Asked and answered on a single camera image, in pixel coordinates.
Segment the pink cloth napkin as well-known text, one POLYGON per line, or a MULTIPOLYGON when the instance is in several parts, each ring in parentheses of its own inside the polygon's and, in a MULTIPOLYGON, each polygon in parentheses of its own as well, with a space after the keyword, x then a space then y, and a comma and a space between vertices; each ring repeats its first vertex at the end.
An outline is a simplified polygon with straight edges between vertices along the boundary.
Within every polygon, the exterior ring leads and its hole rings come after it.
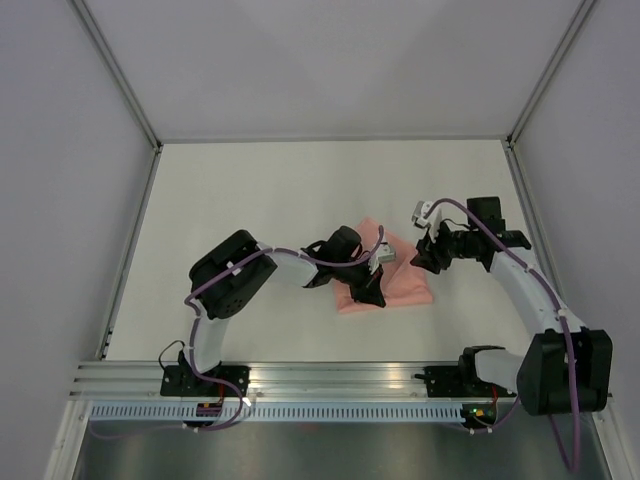
MULTIPOLYGON (((385 237, 396 252, 394 261, 382 265, 381 292, 386 306, 396 308, 432 304, 434 297, 427 282, 426 271, 410 263, 417 254, 416 248, 387 228, 385 237)), ((332 285, 339 314, 380 310, 375 305, 354 301, 347 285, 337 281, 333 281, 332 285)))

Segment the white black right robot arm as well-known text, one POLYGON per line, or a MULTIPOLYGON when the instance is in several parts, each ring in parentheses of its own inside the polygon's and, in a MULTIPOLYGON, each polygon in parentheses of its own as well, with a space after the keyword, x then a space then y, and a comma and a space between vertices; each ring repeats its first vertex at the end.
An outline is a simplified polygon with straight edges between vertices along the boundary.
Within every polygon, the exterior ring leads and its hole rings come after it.
POLYGON ((467 347, 459 358, 459 388, 478 395, 491 384, 517 394, 533 416, 597 412, 605 408, 613 342, 588 328, 540 271, 532 245, 510 230, 497 197, 470 198, 460 205, 467 226, 452 230, 440 201, 417 203, 413 224, 424 230, 411 263, 434 275, 455 260, 474 260, 502 287, 531 336, 522 356, 503 347, 467 347))

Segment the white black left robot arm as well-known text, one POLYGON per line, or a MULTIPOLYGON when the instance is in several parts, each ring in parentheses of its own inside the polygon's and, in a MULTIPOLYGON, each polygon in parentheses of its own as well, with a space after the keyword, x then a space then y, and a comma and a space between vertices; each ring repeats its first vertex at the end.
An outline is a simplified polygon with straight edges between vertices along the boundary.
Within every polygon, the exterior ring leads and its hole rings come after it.
POLYGON ((182 350, 184 385, 206 396, 222 382, 217 369, 230 319, 266 283, 315 289, 336 281, 348 288, 355 303, 383 308, 383 265, 395 259, 382 226, 370 247, 356 230, 341 226, 329 239, 298 250, 268 246, 246 230, 236 231, 189 271, 191 291, 184 304, 194 311, 195 320, 182 350))

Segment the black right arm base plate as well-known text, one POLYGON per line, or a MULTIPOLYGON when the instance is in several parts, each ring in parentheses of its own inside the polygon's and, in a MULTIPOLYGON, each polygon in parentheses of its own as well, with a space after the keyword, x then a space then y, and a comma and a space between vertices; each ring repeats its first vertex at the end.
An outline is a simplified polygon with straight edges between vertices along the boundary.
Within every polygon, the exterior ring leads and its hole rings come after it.
POLYGON ((464 377, 461 369, 454 365, 431 365, 423 367, 413 378, 422 382, 427 396, 434 399, 444 398, 514 398, 511 390, 481 380, 464 377))

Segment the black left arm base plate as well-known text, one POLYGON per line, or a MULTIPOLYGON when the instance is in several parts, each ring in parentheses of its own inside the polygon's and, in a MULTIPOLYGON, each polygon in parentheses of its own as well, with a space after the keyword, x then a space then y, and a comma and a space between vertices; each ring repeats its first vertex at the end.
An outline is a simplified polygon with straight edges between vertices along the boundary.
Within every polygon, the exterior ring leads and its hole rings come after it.
MULTIPOLYGON (((221 365, 205 373, 218 381, 233 385, 242 395, 247 393, 250 383, 250 368, 244 365, 221 365)), ((189 366, 173 365, 165 368, 160 387, 162 397, 231 397, 237 392, 219 382, 210 382, 196 377, 189 366)))

